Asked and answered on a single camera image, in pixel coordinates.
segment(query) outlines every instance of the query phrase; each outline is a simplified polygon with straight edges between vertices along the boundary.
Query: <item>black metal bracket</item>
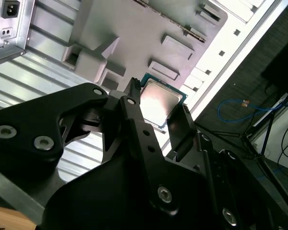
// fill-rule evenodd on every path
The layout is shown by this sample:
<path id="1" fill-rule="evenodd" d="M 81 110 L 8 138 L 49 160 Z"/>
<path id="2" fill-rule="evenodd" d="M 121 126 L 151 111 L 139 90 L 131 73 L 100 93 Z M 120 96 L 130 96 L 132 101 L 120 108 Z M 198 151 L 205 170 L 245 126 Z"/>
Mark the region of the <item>black metal bracket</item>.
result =
<path id="1" fill-rule="evenodd" d="M 42 230 L 131 223 L 166 229 L 248 229 L 255 223 L 259 230 L 265 224 L 288 229 L 277 204 L 263 197 L 267 193 L 234 153 L 214 151 L 186 106 L 177 106 L 168 120 L 175 162 L 165 160 L 153 127 L 144 122 L 138 83 L 132 79 L 125 92 L 109 95 L 83 84 L 0 110 L 0 197 Z M 55 171 L 63 147 L 91 131 L 103 133 L 102 164 L 63 185 Z M 254 204 L 251 216 L 243 208 L 252 207 L 241 205 L 238 196 L 248 184 L 252 196 L 263 200 Z"/>

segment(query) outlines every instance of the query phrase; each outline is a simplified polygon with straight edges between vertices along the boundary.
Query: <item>blue cable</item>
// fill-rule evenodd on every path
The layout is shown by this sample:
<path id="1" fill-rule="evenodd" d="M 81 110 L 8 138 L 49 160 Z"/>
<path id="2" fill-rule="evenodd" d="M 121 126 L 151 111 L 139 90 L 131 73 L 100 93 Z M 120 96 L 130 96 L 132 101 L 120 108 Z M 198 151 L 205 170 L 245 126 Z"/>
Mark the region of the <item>blue cable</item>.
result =
<path id="1" fill-rule="evenodd" d="M 221 109 L 221 106 L 223 104 L 228 103 L 228 102 L 245 103 L 243 100 L 240 100 L 240 99 L 229 99 L 229 100 L 223 101 L 223 102 L 221 102 L 221 104 L 219 104 L 219 106 L 217 108 L 217 116 L 218 116 L 218 118 L 221 121 L 226 122 L 226 123 L 234 123 L 234 122 L 244 121 L 246 119 L 249 119 L 249 118 L 253 117 L 254 115 L 257 115 L 257 114 L 260 114 L 260 113 L 264 113 L 264 112 L 267 112 L 267 111 L 271 111 L 271 110 L 275 110 L 275 109 L 279 109 L 280 107 L 283 106 L 283 104 L 279 104 L 275 108 L 260 108 L 260 107 L 257 107 L 256 105 L 248 104 L 248 107 L 254 108 L 254 109 L 259 110 L 259 111 L 256 112 L 255 114 L 251 114 L 249 116 L 246 116 L 246 117 L 243 117 L 243 118 L 240 118 L 240 119 L 237 119 L 237 120 L 225 120 L 225 119 L 223 119 L 221 117 L 220 109 Z"/>

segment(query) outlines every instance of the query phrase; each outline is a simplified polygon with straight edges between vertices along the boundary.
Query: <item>power socket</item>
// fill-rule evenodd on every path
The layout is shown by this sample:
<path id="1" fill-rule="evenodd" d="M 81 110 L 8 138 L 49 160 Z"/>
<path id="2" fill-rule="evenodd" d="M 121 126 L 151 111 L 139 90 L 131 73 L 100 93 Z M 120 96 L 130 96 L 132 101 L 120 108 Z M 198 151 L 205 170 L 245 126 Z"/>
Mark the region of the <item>power socket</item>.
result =
<path id="1" fill-rule="evenodd" d="M 5 1 L 3 4 L 2 18 L 17 18 L 20 2 L 15 0 Z"/>

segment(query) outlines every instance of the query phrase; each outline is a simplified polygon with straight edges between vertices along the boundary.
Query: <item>processor chip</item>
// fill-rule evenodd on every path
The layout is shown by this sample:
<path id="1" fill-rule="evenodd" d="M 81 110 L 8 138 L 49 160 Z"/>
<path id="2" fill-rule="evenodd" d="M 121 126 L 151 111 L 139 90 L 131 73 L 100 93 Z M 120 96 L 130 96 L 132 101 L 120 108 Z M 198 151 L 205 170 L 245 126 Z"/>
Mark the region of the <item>processor chip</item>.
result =
<path id="1" fill-rule="evenodd" d="M 141 85 L 140 107 L 144 119 L 158 128 L 164 128 L 175 106 L 183 103 L 187 96 L 150 74 L 145 75 Z"/>

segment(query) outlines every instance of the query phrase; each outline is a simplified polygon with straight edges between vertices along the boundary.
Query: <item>bolt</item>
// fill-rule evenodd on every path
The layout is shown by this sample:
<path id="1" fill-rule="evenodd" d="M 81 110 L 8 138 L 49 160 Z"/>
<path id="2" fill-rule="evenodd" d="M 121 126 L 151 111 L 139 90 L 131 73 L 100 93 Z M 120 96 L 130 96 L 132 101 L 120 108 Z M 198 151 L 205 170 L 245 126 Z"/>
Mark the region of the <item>bolt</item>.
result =
<path id="1" fill-rule="evenodd" d="M 34 140 L 34 146 L 38 150 L 48 151 L 53 148 L 54 141 L 47 136 L 39 136 Z"/>
<path id="2" fill-rule="evenodd" d="M 222 211 L 222 214 L 225 218 L 225 220 L 233 227 L 235 227 L 237 225 L 237 221 L 235 216 L 227 209 L 224 208 Z"/>
<path id="3" fill-rule="evenodd" d="M 165 188 L 165 187 L 162 187 L 160 186 L 158 188 L 158 196 L 159 198 L 164 202 L 164 203 L 171 203 L 172 202 L 172 194 L 171 192 Z"/>
<path id="4" fill-rule="evenodd" d="M 202 138 L 203 138 L 205 141 L 209 141 L 209 138 L 208 138 L 205 134 L 202 134 Z"/>
<path id="5" fill-rule="evenodd" d="M 130 99 L 130 98 L 128 98 L 127 101 L 128 101 L 130 104 L 135 104 L 135 101 L 132 100 L 132 99 Z"/>
<path id="6" fill-rule="evenodd" d="M 102 91 L 99 89 L 94 89 L 93 91 L 94 91 L 94 93 L 96 93 L 98 95 L 102 95 Z"/>
<path id="7" fill-rule="evenodd" d="M 0 138 L 1 139 L 10 139 L 15 137 L 17 131 L 12 126 L 0 126 Z"/>

